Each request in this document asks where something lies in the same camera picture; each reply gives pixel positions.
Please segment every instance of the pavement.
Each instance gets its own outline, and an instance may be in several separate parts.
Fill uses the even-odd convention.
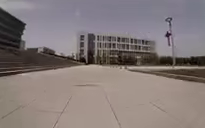
[[[96,65],[0,77],[0,128],[205,128],[205,84]]]

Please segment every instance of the dark building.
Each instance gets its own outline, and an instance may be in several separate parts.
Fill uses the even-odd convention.
[[[0,8],[0,46],[22,47],[22,35],[26,24]]]

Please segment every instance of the modern building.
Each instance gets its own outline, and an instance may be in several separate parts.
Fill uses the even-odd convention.
[[[79,32],[77,36],[77,60],[84,59],[90,64],[120,64],[125,60],[124,63],[135,61],[139,65],[150,63],[155,56],[153,40],[87,32]]]
[[[0,8],[0,46],[23,49],[26,24]]]
[[[47,47],[38,47],[38,48],[27,48],[27,51],[36,52],[36,53],[45,53],[45,54],[55,54],[55,51]]]

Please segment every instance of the overcast sky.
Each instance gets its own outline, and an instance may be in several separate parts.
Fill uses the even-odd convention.
[[[71,54],[78,31],[129,33],[171,55],[164,19],[172,16],[177,55],[205,55],[205,0],[0,0],[0,6],[27,23],[27,47]]]

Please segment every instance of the street lamp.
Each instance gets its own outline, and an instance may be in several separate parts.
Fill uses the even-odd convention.
[[[173,32],[172,32],[172,21],[173,18],[172,17],[167,17],[165,19],[165,21],[168,23],[169,25],[169,34],[167,32],[167,38],[169,39],[169,36],[171,37],[171,44],[172,44],[172,59],[173,59],[173,68],[176,64],[176,58],[175,58],[175,46],[174,46],[174,37],[173,37]]]

